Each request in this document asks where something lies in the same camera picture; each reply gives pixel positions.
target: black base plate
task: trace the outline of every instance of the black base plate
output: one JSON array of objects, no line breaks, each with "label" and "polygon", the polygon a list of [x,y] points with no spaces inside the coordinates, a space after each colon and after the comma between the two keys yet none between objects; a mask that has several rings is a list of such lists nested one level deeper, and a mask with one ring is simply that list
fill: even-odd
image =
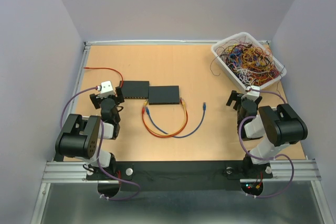
[{"label": "black base plate", "polygon": [[[272,178],[272,174],[265,173],[267,164],[257,165],[247,173],[244,173],[242,166],[243,161],[117,162],[121,178],[138,183],[142,191],[241,190],[239,180],[257,179],[260,171],[263,178]],[[126,175],[127,168],[133,169],[131,176]],[[87,179],[109,178],[96,169],[95,174],[87,176]],[[122,183],[121,190],[135,191],[137,187]]]}]

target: purple cable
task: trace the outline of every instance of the purple cable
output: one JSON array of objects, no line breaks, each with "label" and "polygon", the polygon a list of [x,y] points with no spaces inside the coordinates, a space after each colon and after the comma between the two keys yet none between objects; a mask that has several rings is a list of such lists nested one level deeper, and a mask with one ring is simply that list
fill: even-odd
[{"label": "purple cable", "polygon": [[82,94],[82,93],[84,93],[84,92],[86,92],[86,91],[93,90],[93,89],[97,89],[97,87],[89,88],[89,89],[84,89],[84,90],[78,92],[77,94],[75,94],[73,97],[71,97],[71,98],[69,99],[69,101],[68,101],[68,102],[65,104],[65,106],[64,106],[64,109],[63,109],[63,111],[62,111],[62,115],[61,115],[61,120],[59,121],[59,126],[60,126],[61,129],[62,129],[62,127],[63,127],[63,123],[62,123],[62,121],[63,121],[63,116],[64,116],[65,110],[67,109],[67,106],[69,105],[69,103],[70,103],[76,96],[78,96],[78,95],[80,95],[80,94]]},{"label": "purple cable", "polygon": [[256,197],[256,198],[270,198],[270,197],[274,197],[274,196],[277,196],[277,195],[279,195],[279,194],[282,194],[284,191],[286,191],[286,190],[289,188],[289,186],[290,186],[290,184],[292,183],[293,178],[294,178],[294,164],[293,164],[293,161],[292,161],[292,160],[289,158],[289,156],[287,156],[286,154],[278,154],[278,155],[276,155],[275,157],[261,158],[261,157],[257,157],[257,156],[255,156],[255,155],[252,155],[250,152],[248,152],[248,150],[245,148],[245,146],[244,146],[244,144],[243,144],[243,139],[242,139],[242,128],[243,128],[243,124],[244,124],[247,120],[249,120],[249,119],[254,119],[254,118],[256,118],[256,117],[255,117],[255,116],[248,116],[248,117],[244,118],[244,119],[241,121],[240,125],[239,125],[239,129],[238,129],[239,142],[240,142],[240,145],[242,146],[244,152],[245,152],[247,155],[249,155],[250,157],[252,157],[252,158],[255,158],[255,159],[258,159],[258,160],[264,160],[264,161],[274,160],[274,159],[276,159],[276,158],[278,158],[278,157],[283,156],[283,157],[285,157],[286,159],[288,159],[288,161],[289,161],[289,163],[290,163],[290,165],[291,165],[291,167],[292,167],[292,175],[290,176],[290,179],[289,179],[289,182],[288,182],[287,186],[286,186],[283,190],[278,191],[277,193],[274,193],[274,194],[271,194],[271,195],[266,195],[266,196],[254,196],[254,195],[251,195],[251,194],[247,194],[247,195],[250,195],[250,196],[252,196],[252,197]]},{"label": "purple cable", "polygon": [[280,97],[280,99],[282,99],[283,103],[286,103],[285,99],[281,95],[279,95],[278,93],[276,93],[276,92],[257,90],[257,89],[252,89],[252,88],[250,88],[248,91],[250,91],[250,90],[256,91],[256,92],[259,92],[259,93],[275,94],[276,96]]},{"label": "purple cable", "polygon": [[104,195],[101,195],[101,196],[103,196],[104,199],[108,199],[108,200],[127,200],[127,199],[131,199],[131,198],[133,198],[133,197],[135,197],[136,195],[139,194],[139,192],[140,192],[140,190],[141,190],[140,185],[137,184],[137,183],[131,182],[131,181],[127,181],[127,180],[123,180],[123,179],[121,179],[121,178],[114,177],[113,175],[111,175],[111,174],[109,174],[108,172],[106,172],[106,171],[103,169],[103,167],[101,167],[101,165],[100,165],[100,162],[99,162],[99,153],[100,153],[101,145],[102,145],[102,143],[103,143],[103,136],[104,136],[104,124],[103,124],[103,121],[102,121],[102,120],[100,120],[100,125],[101,125],[101,135],[100,135],[100,143],[99,143],[99,145],[98,145],[98,151],[97,151],[97,164],[98,164],[98,166],[99,166],[99,169],[100,169],[106,176],[108,176],[108,177],[110,177],[110,178],[113,178],[113,179],[115,179],[115,180],[117,180],[117,181],[126,183],[126,184],[130,184],[130,185],[133,185],[133,186],[137,186],[138,189],[139,189],[138,191],[136,191],[135,194],[133,194],[133,195],[131,195],[131,196],[124,197],[124,198],[120,198],[120,199],[108,198],[108,197],[106,197],[106,196],[104,196]]}]

